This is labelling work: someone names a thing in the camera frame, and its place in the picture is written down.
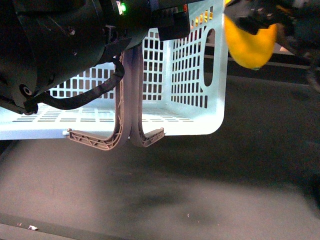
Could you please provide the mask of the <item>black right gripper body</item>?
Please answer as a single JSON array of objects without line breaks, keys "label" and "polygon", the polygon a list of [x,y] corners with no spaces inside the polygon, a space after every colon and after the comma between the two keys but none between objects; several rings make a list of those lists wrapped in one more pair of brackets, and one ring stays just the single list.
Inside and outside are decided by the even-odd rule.
[{"label": "black right gripper body", "polygon": [[224,16],[256,35],[277,25],[276,43],[309,62],[306,80],[320,90],[320,2],[318,0],[227,0]]}]

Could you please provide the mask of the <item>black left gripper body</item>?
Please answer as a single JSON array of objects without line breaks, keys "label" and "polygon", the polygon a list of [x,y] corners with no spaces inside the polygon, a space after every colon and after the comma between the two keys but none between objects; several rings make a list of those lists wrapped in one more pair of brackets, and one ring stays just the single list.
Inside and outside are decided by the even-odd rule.
[{"label": "black left gripper body", "polygon": [[191,32],[189,5],[195,0],[150,0],[148,29],[157,29],[161,41],[183,39]]}]

